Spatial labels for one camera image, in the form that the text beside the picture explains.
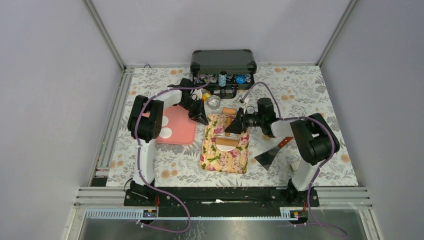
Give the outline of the white dough ball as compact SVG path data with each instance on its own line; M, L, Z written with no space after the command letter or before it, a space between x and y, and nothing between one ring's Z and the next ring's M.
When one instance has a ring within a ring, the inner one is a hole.
M222 152L229 152L239 145L239 141L237 137L219 135L215 138L215 146Z

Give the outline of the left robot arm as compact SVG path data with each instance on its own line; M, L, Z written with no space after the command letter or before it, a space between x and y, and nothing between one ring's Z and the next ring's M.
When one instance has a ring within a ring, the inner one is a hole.
M171 84L151 97L135 97L127 123L130 135L136 142L135 170L130 190L144 206L154 202L158 191L151 184L155 179L153 160L156 156L156 139L162 130L164 110L181 106L188 111L190 120L208 125L204 100L194 96L196 90L210 84L210 79L206 79L206 83L197 86L194 81L182 78L179 84Z

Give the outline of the floral yellow tray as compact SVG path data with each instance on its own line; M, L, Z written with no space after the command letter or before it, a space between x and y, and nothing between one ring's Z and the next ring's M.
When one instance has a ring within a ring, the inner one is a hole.
M205 127L199 166L212 172L245 174L247 172L250 131L226 133L228 115L210 114Z

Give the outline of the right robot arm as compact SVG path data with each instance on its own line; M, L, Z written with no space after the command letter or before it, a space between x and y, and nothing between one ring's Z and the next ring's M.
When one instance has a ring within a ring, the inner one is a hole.
M307 199L306 191L311 189L319 169L339 151L339 140L320 113L278 118L272 100L267 97L257 100L257 111L253 113L239 108L224 131L239 135L246 133L248 128L256 127L269 138L294 138L301 161L287 184L286 198L293 206L301 205Z

